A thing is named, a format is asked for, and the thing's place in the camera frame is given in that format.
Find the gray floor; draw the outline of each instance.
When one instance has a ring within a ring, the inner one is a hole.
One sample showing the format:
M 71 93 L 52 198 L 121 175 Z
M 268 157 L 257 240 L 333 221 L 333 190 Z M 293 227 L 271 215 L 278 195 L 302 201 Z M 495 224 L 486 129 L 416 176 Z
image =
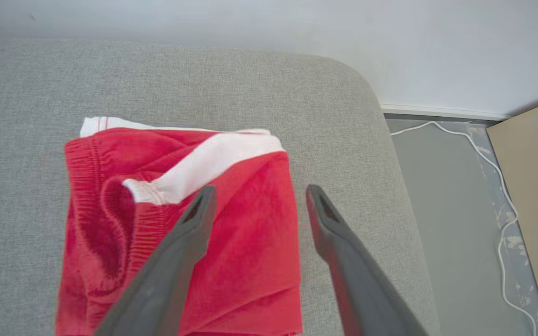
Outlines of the gray floor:
M 387 123 L 395 132 L 424 121 Z M 441 124 L 470 134 L 496 162 L 485 126 Z M 531 335 L 530 320 L 502 300 L 496 247 L 501 226 L 513 214 L 495 170 L 466 138 L 433 125 L 394 136 L 393 142 L 425 248 L 442 334 Z M 516 225 L 505 236 L 506 295 L 535 318 L 538 336 L 538 292 L 525 246 Z

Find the gray upholstery fabric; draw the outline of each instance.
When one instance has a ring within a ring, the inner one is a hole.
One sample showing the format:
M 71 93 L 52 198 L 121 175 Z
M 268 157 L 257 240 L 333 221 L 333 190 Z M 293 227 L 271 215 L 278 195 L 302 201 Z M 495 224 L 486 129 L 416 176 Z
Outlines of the gray upholstery fabric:
M 342 334 L 304 200 L 322 185 L 432 335 L 423 249 L 371 87 L 316 56 L 75 40 L 0 40 L 0 335 L 51 335 L 68 183 L 63 146 L 83 117 L 268 128 L 290 153 L 306 335 Z

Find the red fabric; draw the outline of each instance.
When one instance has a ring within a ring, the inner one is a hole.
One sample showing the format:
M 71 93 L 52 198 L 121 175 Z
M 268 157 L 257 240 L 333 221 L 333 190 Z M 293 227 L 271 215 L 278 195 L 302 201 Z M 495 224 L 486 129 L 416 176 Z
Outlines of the red fabric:
M 134 203 L 127 178 L 151 181 L 210 132 L 114 128 L 65 148 L 71 202 L 56 334 L 91 335 L 194 194 Z M 180 335 L 300 333 L 297 209 L 285 152 L 233 165 L 210 183 L 217 208 L 192 273 Z

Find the white stripe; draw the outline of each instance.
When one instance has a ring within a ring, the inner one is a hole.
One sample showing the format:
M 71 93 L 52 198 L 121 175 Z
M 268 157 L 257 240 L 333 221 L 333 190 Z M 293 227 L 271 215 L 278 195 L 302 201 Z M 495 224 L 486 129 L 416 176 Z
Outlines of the white stripe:
M 218 132 L 214 130 L 207 130 L 205 128 L 185 128 L 185 127 L 156 127 L 149 126 L 141 123 L 135 123 L 133 121 L 124 120 L 116 117 L 92 117 L 85 118 L 83 126 L 80 129 L 80 137 L 86 138 L 92 136 L 97 132 L 103 130 L 109 130 L 111 128 L 133 128 L 136 130 L 181 130 L 181 131 L 197 131 L 197 132 Z M 254 134 L 271 134 L 268 130 L 262 128 L 252 128 L 248 130 L 239 130 L 236 133 L 254 133 Z
M 220 133 L 201 143 L 192 153 L 151 182 L 122 182 L 136 203 L 178 204 L 234 164 L 283 151 L 279 139 L 269 134 Z

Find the white trim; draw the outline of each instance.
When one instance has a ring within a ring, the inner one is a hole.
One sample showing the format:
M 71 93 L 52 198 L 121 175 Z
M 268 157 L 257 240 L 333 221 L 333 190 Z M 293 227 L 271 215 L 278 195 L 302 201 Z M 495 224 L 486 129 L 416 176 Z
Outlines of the white trim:
M 219 133 L 211 136 L 151 182 L 122 182 L 136 203 L 178 204 L 234 164 L 261 155 L 283 151 L 279 139 L 269 134 Z
M 207 130 L 205 128 L 185 128 L 185 127 L 156 127 L 149 126 L 141 123 L 135 123 L 133 121 L 124 120 L 116 117 L 92 117 L 85 118 L 83 126 L 80 129 L 80 137 L 86 138 L 92 136 L 97 132 L 103 130 L 109 130 L 111 128 L 133 128 L 136 130 L 181 130 L 181 131 L 197 131 L 197 132 L 218 132 L 214 130 Z M 271 134 L 268 130 L 262 128 L 252 128 L 248 130 L 238 130 L 237 133 L 254 133 L 254 134 Z
M 448 108 L 429 108 L 424 106 L 406 106 L 406 105 L 391 105 L 381 104 L 383 113 L 410 114 L 410 115 L 431 115 L 434 117 L 451 117 L 451 118 L 467 118 L 481 120 L 501 121 L 514 117 L 511 114 L 468 111 L 463 109 L 448 109 Z

